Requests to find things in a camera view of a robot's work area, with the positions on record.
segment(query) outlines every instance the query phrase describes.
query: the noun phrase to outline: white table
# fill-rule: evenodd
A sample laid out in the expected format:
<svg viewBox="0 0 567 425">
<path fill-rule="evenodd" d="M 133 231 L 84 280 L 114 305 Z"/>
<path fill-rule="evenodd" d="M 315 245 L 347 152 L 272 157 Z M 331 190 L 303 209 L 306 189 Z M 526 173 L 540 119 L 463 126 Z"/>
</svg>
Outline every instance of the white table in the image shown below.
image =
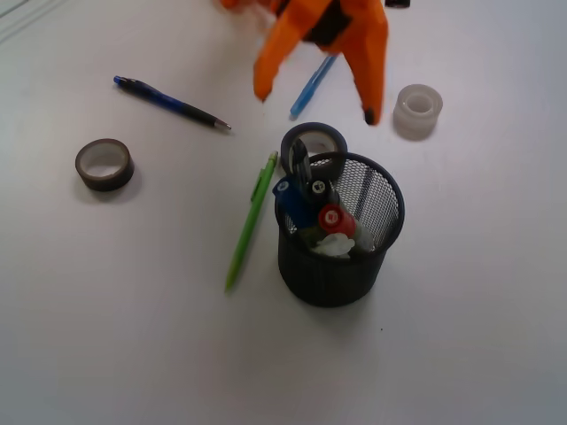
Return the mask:
<svg viewBox="0 0 567 425">
<path fill-rule="evenodd" d="M 565 423 L 567 3 L 389 10 L 379 127 L 337 62 L 300 118 L 388 169 L 407 219 L 370 294 L 322 310 L 279 275 L 271 196 L 223 293 L 252 185 L 322 54 L 296 50 L 262 104 L 252 64 L 269 22 L 252 11 L 43 2 L 0 27 L 0 423 Z M 234 135 L 122 95 L 116 74 Z M 445 101 L 420 143 L 390 124 L 411 83 Z M 74 170 L 104 137 L 136 162 L 117 195 Z"/>
</svg>

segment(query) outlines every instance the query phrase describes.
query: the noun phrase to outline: pen holder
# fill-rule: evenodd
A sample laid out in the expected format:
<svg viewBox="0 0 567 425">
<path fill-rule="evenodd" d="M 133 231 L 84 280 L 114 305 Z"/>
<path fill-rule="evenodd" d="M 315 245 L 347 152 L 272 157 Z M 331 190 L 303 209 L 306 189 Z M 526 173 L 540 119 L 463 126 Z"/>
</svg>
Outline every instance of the pen holder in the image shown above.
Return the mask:
<svg viewBox="0 0 567 425">
<path fill-rule="evenodd" d="M 370 253 L 337 259 L 311 252 L 290 216 L 276 204 L 280 274 L 295 296 L 321 307 L 347 305 L 370 291 L 405 216 L 400 188 L 380 165 L 352 153 L 327 152 L 311 157 L 311 167 L 315 171 L 332 160 L 345 161 L 335 190 L 346 209 L 373 235 Z"/>
</svg>

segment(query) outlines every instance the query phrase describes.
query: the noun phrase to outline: red marker cap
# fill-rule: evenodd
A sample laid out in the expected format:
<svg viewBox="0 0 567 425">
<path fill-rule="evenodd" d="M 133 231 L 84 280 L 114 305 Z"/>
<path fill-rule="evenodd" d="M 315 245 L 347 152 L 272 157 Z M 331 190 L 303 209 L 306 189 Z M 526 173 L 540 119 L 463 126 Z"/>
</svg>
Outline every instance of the red marker cap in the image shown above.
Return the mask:
<svg viewBox="0 0 567 425">
<path fill-rule="evenodd" d="M 328 204 L 319 212 L 319 226 L 329 233 L 343 233 L 348 237 L 356 232 L 356 220 L 339 205 Z"/>
</svg>

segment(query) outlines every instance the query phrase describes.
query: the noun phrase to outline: green mechanical pencil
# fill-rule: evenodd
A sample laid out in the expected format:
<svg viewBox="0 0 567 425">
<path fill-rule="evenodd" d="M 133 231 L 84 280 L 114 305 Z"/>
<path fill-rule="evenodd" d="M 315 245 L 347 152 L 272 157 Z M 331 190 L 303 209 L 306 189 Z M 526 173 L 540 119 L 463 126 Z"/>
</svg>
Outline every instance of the green mechanical pencil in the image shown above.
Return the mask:
<svg viewBox="0 0 567 425">
<path fill-rule="evenodd" d="M 256 187 L 252 193 L 252 206 L 250 207 L 250 212 L 248 213 L 248 218 L 242 233 L 240 234 L 240 239 L 238 239 L 238 245 L 234 251 L 234 256 L 232 257 L 232 262 L 230 263 L 229 275 L 227 276 L 227 285 L 225 291 L 230 290 L 234 285 L 235 280 L 238 276 L 238 271 L 242 266 L 242 262 L 245 258 L 246 249 L 248 248 L 248 243 L 250 243 L 250 238 L 256 226 L 256 220 L 260 214 L 262 204 L 264 203 L 264 197 L 266 197 L 266 192 L 268 191 L 269 183 L 272 180 L 272 175 L 274 175 L 274 169 L 277 163 L 277 152 L 274 151 L 270 154 L 268 163 L 265 168 L 260 170 L 260 176 L 256 182 Z"/>
</svg>

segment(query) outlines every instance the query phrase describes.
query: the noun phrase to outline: black tape roll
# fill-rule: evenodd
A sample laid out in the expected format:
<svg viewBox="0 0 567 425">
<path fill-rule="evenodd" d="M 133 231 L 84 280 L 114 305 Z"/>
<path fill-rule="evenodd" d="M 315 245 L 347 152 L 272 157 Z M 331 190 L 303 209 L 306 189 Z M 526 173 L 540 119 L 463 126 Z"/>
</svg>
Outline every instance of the black tape roll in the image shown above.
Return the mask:
<svg viewBox="0 0 567 425">
<path fill-rule="evenodd" d="M 290 149 L 297 139 L 306 145 L 307 149 L 315 153 L 336 151 L 347 153 L 345 138 L 333 127 L 321 122 L 306 122 L 292 128 L 283 137 L 282 156 L 280 162 L 286 174 L 292 174 L 290 170 Z M 345 166 L 345 157 L 332 159 L 322 166 L 312 167 L 314 180 L 335 181 L 340 177 Z"/>
<path fill-rule="evenodd" d="M 87 144 L 74 161 L 89 189 L 109 192 L 124 186 L 134 175 L 134 162 L 126 145 L 114 139 Z"/>
</svg>

